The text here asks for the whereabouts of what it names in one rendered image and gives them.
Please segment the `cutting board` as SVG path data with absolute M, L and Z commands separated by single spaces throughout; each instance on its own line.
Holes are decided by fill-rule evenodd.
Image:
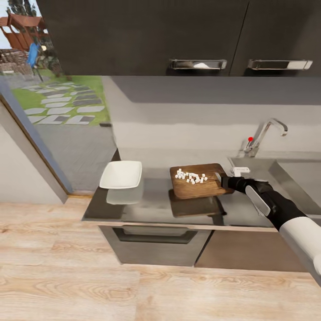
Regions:
M 177 177 L 179 170 L 185 174 L 185 179 Z M 171 167 L 169 171 L 174 195 L 178 200 L 233 194 L 235 192 L 232 188 L 221 187 L 221 182 L 215 173 L 219 173 L 220 177 L 227 177 L 227 174 L 219 163 L 177 166 Z M 190 176 L 190 174 L 193 175 Z M 199 177 L 199 181 L 196 182 L 196 176 L 194 175 Z M 203 177 L 206 177 L 207 180 L 204 180 Z

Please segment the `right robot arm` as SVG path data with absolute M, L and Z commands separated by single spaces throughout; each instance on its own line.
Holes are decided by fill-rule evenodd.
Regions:
M 221 178 L 222 188 L 245 193 L 268 218 L 305 268 L 321 287 L 321 227 L 284 198 L 266 180 L 244 179 L 247 167 L 233 167 L 229 177 Z

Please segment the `bowl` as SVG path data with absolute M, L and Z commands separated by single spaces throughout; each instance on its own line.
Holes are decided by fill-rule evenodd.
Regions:
M 100 181 L 104 189 L 134 189 L 140 183 L 142 164 L 139 161 L 110 162 Z

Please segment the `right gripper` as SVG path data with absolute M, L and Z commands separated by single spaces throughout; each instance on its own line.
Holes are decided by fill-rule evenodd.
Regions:
M 237 183 L 240 181 L 240 180 L 244 180 L 244 177 L 241 176 L 241 177 L 222 177 L 221 178 L 221 187 L 222 188 L 232 188 L 236 191 L 239 191 L 238 188 L 237 188 Z

